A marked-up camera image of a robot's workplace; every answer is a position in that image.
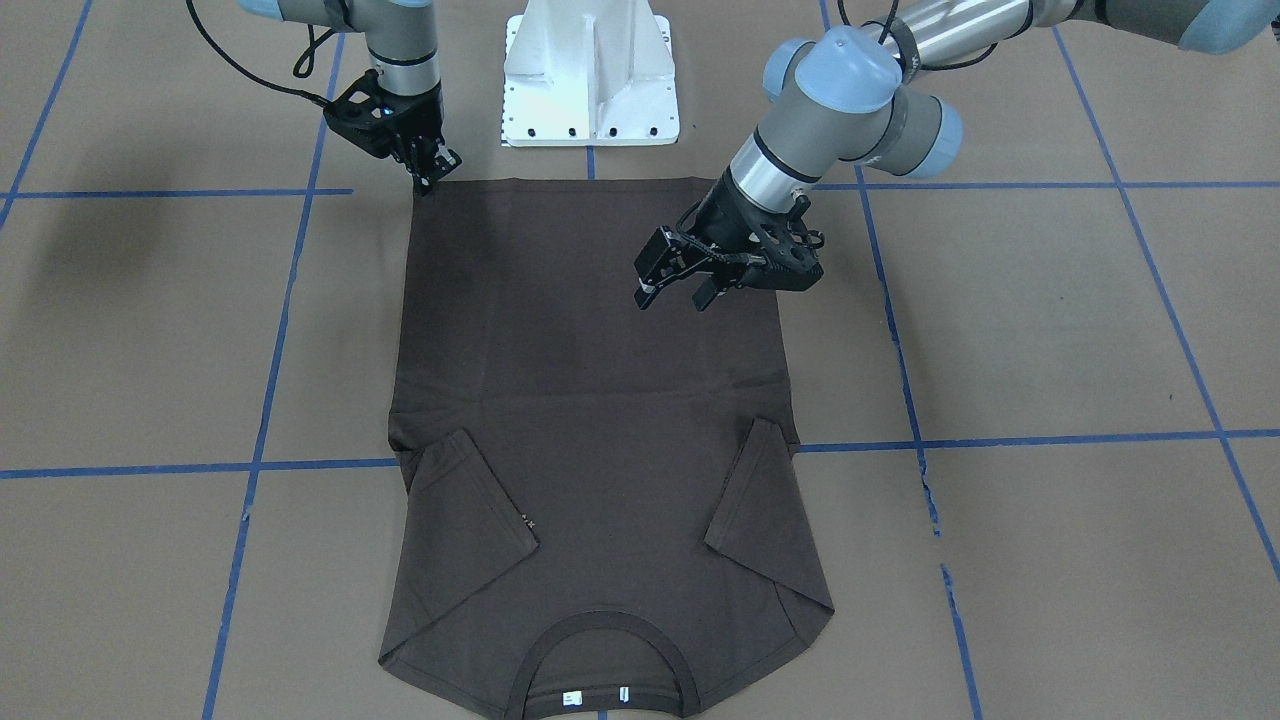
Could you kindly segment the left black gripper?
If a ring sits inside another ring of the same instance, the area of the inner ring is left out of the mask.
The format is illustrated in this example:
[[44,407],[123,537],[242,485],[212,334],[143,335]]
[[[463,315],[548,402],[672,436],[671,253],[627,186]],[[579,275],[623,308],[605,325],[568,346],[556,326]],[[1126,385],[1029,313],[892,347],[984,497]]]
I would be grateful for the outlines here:
[[652,306],[668,284],[694,273],[701,283],[692,293],[692,306],[704,313],[719,296],[756,278],[746,214],[749,201],[712,199],[692,205],[677,225],[659,225],[634,261],[639,288],[634,295],[640,310]]

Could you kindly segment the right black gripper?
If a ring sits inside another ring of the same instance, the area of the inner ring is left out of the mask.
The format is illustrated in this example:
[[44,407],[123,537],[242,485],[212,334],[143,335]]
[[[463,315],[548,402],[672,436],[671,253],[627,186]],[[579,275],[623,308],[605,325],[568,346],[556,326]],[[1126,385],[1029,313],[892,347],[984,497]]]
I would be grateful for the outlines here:
[[442,91],[430,90],[411,96],[384,92],[379,102],[381,115],[375,128],[375,156],[394,158],[412,167],[413,195],[426,196],[436,179],[463,163],[461,155],[440,145]]

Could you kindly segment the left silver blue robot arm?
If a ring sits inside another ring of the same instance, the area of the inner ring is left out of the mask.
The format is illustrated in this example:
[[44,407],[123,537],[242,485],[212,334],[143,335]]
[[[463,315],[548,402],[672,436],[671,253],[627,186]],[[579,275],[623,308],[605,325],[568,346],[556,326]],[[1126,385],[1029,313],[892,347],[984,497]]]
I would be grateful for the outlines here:
[[703,278],[698,310],[731,290],[813,287],[826,240],[803,218],[835,164],[931,178],[957,156],[963,119],[914,90],[919,74],[975,65],[1002,41],[1068,20],[1220,55],[1276,15],[1275,1],[918,1],[817,40],[792,38],[763,72],[769,111],[708,195],[637,255],[635,302],[646,309],[691,275]]

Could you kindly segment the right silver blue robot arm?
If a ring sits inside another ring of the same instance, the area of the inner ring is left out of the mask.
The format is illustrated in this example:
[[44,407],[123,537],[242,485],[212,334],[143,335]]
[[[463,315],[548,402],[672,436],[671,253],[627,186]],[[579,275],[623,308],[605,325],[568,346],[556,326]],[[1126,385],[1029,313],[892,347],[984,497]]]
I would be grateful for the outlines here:
[[392,158],[417,196],[461,164],[443,133],[442,73],[431,1],[242,1],[274,20],[362,35],[371,63],[339,97],[323,100],[326,127],[374,158]]

